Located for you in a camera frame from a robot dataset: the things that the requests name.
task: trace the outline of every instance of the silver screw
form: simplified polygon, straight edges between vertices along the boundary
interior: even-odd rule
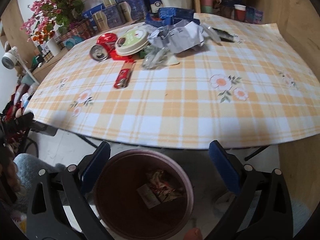
[[[281,171],[281,170],[279,170],[279,169],[275,169],[275,174],[277,174],[277,175],[281,175],[281,174],[282,174],[282,171]]]
[[[253,170],[253,167],[252,167],[250,164],[246,164],[246,165],[244,166],[244,169],[245,169],[246,171],[252,171],[252,170]]]
[[[38,173],[39,173],[39,175],[40,175],[40,176],[44,175],[44,174],[45,174],[45,169],[41,169],[41,170],[39,170],[39,172],[38,172]]]
[[[75,170],[76,170],[76,168],[77,168],[77,166],[76,166],[76,165],[71,164],[71,165],[69,165],[69,166],[68,166],[68,171],[73,172],[73,171],[75,171]]]

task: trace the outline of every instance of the trash can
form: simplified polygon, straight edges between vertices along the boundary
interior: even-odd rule
[[[148,208],[137,189],[148,182],[146,172],[162,169],[180,184],[183,197]],[[184,170],[159,152],[133,149],[113,156],[94,188],[94,201],[105,224],[126,239],[168,239],[188,222],[193,188]]]

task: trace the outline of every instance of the blue gripper pad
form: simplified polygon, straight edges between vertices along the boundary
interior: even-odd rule
[[[94,184],[98,180],[104,166],[110,158],[110,144],[103,141],[93,153],[93,158],[90,160],[82,174],[80,175],[80,192],[85,194],[91,192]]]
[[[210,143],[208,151],[209,157],[216,166],[228,190],[238,195],[241,191],[240,176],[233,168],[231,162],[228,160],[228,153],[223,150],[221,146],[219,146],[215,143],[215,141]]]

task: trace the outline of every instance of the white cylinder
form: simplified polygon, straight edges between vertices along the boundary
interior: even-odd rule
[[[49,50],[51,51],[52,55],[54,55],[54,56],[57,56],[59,54],[59,52],[61,51],[61,49],[59,48],[59,46],[56,43],[56,41],[54,40],[54,38],[49,39],[46,44],[47,44]]]

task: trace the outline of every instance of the yellow and white checkered tablecloth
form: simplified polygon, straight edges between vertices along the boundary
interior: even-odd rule
[[[180,64],[143,70],[127,88],[113,85],[123,61],[96,62],[97,37],[76,45],[48,74],[28,108],[37,121],[78,134],[146,146],[207,149],[283,143],[320,132],[320,84],[276,24],[250,25],[196,14],[237,34],[206,41]],[[121,34],[133,26],[115,30]]]

